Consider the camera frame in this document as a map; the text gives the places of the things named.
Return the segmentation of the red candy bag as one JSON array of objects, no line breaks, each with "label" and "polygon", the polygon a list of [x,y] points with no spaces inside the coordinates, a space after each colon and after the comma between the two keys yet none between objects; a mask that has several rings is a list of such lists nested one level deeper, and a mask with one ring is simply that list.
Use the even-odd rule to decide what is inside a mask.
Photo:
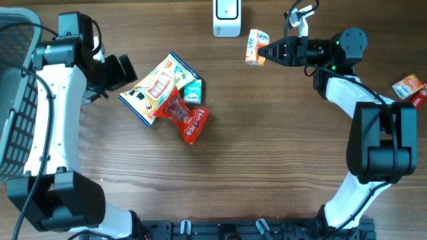
[{"label": "red candy bag", "polygon": [[195,143],[201,133],[208,114],[209,111],[204,107],[188,109],[177,87],[172,89],[167,99],[153,113],[155,117],[171,119],[183,140],[190,145]]}]

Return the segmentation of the small teal box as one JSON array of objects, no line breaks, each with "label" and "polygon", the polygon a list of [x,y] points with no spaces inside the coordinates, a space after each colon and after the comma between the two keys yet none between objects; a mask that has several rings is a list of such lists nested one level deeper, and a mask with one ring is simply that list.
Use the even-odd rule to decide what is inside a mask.
[{"label": "small teal box", "polygon": [[185,103],[201,104],[202,80],[195,79],[184,87],[183,100]]}]

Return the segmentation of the small orange box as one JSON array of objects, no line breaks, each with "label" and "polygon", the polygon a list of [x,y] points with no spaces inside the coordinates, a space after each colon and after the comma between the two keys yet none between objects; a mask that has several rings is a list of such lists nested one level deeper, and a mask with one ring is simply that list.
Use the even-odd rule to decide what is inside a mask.
[{"label": "small orange box", "polygon": [[406,99],[424,87],[423,82],[415,74],[395,83],[392,88],[400,99]]},{"label": "small orange box", "polygon": [[270,36],[267,33],[259,29],[251,29],[248,37],[245,62],[249,65],[264,66],[266,58],[262,57],[258,53],[258,50],[269,43]]}]

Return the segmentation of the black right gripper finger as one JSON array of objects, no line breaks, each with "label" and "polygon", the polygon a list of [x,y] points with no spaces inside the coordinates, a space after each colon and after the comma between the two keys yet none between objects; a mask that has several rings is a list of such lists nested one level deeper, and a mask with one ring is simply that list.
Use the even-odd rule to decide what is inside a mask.
[{"label": "black right gripper finger", "polygon": [[262,50],[258,51],[261,57],[265,57],[267,60],[270,60],[279,65],[287,66],[288,65],[288,56],[286,53],[283,53],[281,50]]},{"label": "black right gripper finger", "polygon": [[258,49],[259,55],[287,55],[287,45],[284,38],[274,41]]}]

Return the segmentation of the red chocolate wafer bar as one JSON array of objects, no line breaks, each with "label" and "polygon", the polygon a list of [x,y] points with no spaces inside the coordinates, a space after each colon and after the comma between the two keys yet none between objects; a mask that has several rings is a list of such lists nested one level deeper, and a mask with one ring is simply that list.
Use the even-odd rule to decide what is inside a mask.
[{"label": "red chocolate wafer bar", "polygon": [[411,104],[415,107],[416,110],[419,110],[423,103],[426,100],[427,96],[427,84],[425,83],[423,88],[417,92],[414,98],[411,101]]}]

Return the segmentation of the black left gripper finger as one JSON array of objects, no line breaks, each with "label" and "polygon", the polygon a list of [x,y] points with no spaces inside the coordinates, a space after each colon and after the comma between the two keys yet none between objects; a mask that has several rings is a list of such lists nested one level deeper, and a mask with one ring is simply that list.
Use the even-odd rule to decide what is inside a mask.
[{"label": "black left gripper finger", "polygon": [[104,88],[108,91],[115,91],[125,85],[125,71],[115,55],[110,55],[105,59],[105,83]]},{"label": "black left gripper finger", "polygon": [[126,54],[119,56],[119,62],[121,63],[121,66],[125,73],[125,83],[131,83],[138,79],[135,69],[133,68],[129,57]]}]

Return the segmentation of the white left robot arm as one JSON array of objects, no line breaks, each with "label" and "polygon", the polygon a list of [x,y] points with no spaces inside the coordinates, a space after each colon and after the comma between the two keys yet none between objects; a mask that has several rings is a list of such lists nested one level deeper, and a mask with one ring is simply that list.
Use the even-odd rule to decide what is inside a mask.
[{"label": "white left robot arm", "polygon": [[83,176],[78,153],[83,104],[137,79],[127,55],[105,57],[101,31],[78,11],[59,15],[50,41],[35,38],[2,136],[1,174],[19,220],[80,239],[150,239],[137,214],[110,205]]}]

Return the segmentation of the blue yellow snack bag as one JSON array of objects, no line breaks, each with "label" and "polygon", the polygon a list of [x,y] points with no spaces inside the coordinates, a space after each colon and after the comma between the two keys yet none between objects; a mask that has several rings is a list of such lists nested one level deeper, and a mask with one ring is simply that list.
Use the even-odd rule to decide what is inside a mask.
[{"label": "blue yellow snack bag", "polygon": [[147,126],[155,120],[154,112],[168,98],[174,87],[182,87],[200,76],[173,51],[119,99]]}]

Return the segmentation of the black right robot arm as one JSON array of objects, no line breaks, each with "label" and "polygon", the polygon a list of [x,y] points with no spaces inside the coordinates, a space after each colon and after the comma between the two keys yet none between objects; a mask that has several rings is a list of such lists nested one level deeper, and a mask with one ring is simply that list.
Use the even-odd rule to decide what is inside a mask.
[{"label": "black right robot arm", "polygon": [[318,235],[345,237],[369,205],[417,164],[416,109],[365,86],[355,74],[368,36],[349,28],[330,40],[285,36],[258,55],[286,67],[311,67],[313,88],[352,119],[346,149],[348,174],[318,213]]}]

